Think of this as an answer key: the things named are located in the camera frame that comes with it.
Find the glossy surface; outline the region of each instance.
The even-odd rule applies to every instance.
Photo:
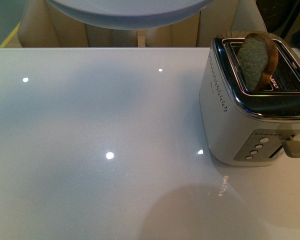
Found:
[[[0,240],[300,240],[300,159],[210,156],[208,53],[0,49]]]
[[[108,29],[169,25],[200,11],[212,0],[47,0],[64,14]]]

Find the slice of bread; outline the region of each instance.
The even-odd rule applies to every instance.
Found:
[[[270,83],[278,65],[278,49],[273,40],[262,33],[250,33],[245,37],[237,54],[247,89],[262,91]]]

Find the toaster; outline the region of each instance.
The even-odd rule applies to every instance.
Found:
[[[216,36],[209,50],[199,101],[210,153],[234,166],[269,166],[286,153],[300,158],[300,59],[281,38],[270,84],[249,91],[237,59],[250,32]]]

